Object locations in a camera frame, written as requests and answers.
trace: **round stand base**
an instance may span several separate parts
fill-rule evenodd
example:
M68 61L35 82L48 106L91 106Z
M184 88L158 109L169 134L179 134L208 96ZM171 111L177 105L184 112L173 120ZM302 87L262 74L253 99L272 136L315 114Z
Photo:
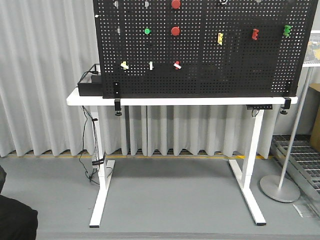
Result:
M292 181L284 178L280 189L278 188L279 181L280 176L264 176L260 180L260 187L268 197L282 203L292 203L300 197L300 189Z

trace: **bracket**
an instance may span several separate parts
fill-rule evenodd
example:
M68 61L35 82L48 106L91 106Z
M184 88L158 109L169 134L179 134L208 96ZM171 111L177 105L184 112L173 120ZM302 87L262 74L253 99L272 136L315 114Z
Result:
M105 162L105 158L106 158L106 153L103 154L103 158L96 161L92 161L92 166L98 166L103 164Z
M286 109L290 109L291 107L291 98L290 97L284 97L285 101L284 101L284 106L282 106L282 110L280 111L281 114L283 115L287 115L287 111Z
M114 110L116 116L121 116L121 94L119 81L113 81L113 94L114 94Z

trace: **table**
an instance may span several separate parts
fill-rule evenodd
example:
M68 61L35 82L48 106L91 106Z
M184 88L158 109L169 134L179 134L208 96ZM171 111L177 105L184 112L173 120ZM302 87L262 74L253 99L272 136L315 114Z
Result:
M297 97L291 97L291 104L296 104ZM114 106L115 99L103 99L102 96L80 96L78 88L75 88L66 99L69 106L92 106L90 108L91 115L95 121L97 133L97 147L99 150L98 160L104 158L102 149L102 139L100 133L99 115L97 106ZM121 98L122 106L187 106L187 105L267 105L267 104L284 104L283 97L207 97L207 98ZM252 214L255 224L263 226L266 220L255 200L250 189L251 176L255 165L259 135L263 120L264 110L260 110L254 118L252 136L247 143L245 158L243 160L242 171L235 159L230 159L229 164L232 168L234 176L245 198L247 206ZM104 161L98 171L100 188L93 209L90 228L99 228L102 214L104 211L106 198L112 178L106 175L106 168L114 168L115 161Z

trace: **cardboard box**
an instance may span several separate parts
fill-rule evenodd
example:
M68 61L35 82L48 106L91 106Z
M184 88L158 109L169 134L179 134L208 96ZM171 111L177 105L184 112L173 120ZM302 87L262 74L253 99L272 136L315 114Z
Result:
M320 83L312 83L310 87L320 93ZM311 147L320 152L320 107L315 118L313 130L310 139Z

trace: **green clip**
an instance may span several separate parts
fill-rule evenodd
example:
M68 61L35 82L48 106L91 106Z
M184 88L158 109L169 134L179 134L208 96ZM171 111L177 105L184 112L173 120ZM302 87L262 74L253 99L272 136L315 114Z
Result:
M285 25L285 26L284 26L283 35L286 36L286 37L290 37L291 28L292 28L292 26L290 26L290 25Z
M151 33L151 30L149 28L144 29L144 34L149 35Z

